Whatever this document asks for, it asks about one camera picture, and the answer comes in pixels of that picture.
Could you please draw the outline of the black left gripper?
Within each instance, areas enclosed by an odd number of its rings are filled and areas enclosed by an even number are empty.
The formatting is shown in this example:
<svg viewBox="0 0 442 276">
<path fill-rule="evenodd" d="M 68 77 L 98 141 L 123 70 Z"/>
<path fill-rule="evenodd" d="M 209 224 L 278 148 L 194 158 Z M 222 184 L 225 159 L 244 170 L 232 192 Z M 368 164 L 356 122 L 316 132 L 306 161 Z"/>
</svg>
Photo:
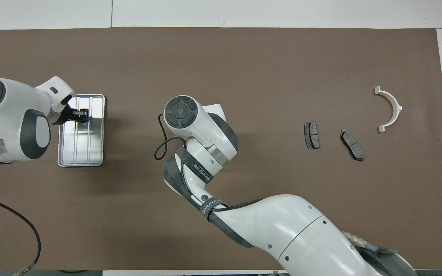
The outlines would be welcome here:
<svg viewBox="0 0 442 276">
<path fill-rule="evenodd" d="M 65 96 L 59 103 L 60 110 L 54 111 L 54 124 L 64 124 L 66 121 L 71 120 L 73 115 L 88 115 L 88 109 L 75 110 L 71 108 L 68 102 L 72 99 L 72 96 Z M 78 123 L 86 123 L 89 121 L 89 117 L 75 117 L 75 121 Z"/>
</svg>

